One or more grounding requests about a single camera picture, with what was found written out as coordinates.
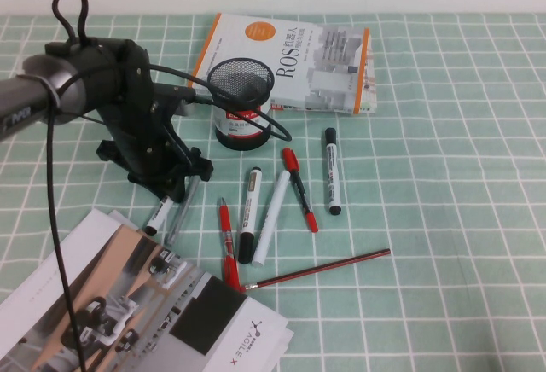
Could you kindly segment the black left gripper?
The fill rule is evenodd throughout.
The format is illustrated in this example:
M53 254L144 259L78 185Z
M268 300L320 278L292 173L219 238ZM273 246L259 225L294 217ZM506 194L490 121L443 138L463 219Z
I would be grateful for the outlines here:
M156 84L149 70L145 49L130 40L100 40L118 66L120 92L112 102L98 108L113 138L97 149L128 172L128 180L156 195L180 203L186 194L186 177L207 182L213 173L209 159L198 148L189 148L171 122L182 102L194 102L195 90Z

